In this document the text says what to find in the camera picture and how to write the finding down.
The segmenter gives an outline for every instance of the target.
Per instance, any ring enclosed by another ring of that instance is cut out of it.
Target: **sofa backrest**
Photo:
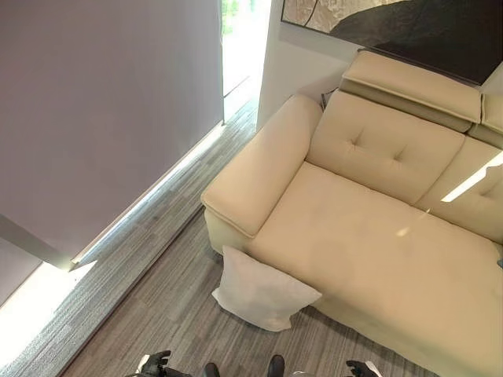
[[[491,160],[495,166],[485,167]],[[466,137],[447,169],[414,206],[503,243],[502,162],[502,150]],[[463,182],[469,183],[465,191],[452,201],[442,201]]]
[[[455,131],[501,127],[500,108],[486,104],[480,120],[473,88],[366,51],[340,88],[308,162],[503,243],[503,151]]]
[[[463,141],[464,135],[448,128],[336,91],[306,161],[413,205]]]

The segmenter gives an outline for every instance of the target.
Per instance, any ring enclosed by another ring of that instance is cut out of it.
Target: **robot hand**
[[[150,355],[149,359],[141,366],[139,375],[145,377],[191,377],[167,367],[170,355],[171,351],[162,351]]]
[[[371,361],[362,363],[361,361],[348,360],[346,365],[351,368],[354,377],[382,377]]]

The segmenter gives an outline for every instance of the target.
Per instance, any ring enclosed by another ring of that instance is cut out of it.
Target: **white wall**
[[[219,19],[219,0],[0,2],[0,213],[79,253],[222,119]]]
[[[272,0],[258,128],[294,93],[319,101],[337,87],[358,48],[353,43],[281,22],[283,0]],[[503,64],[483,86],[503,93]]]
[[[497,66],[493,74],[482,85],[481,90],[484,93],[503,94],[503,63]]]

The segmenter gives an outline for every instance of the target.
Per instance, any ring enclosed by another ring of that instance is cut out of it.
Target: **abstract painting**
[[[281,19],[479,85],[503,59],[502,0],[284,0]]]

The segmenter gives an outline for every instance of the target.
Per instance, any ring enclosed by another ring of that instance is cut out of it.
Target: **black shoe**
[[[217,366],[213,363],[206,364],[206,367],[204,367],[204,377],[220,377]]]
[[[285,359],[280,355],[274,355],[270,359],[267,377],[283,377],[285,373]]]

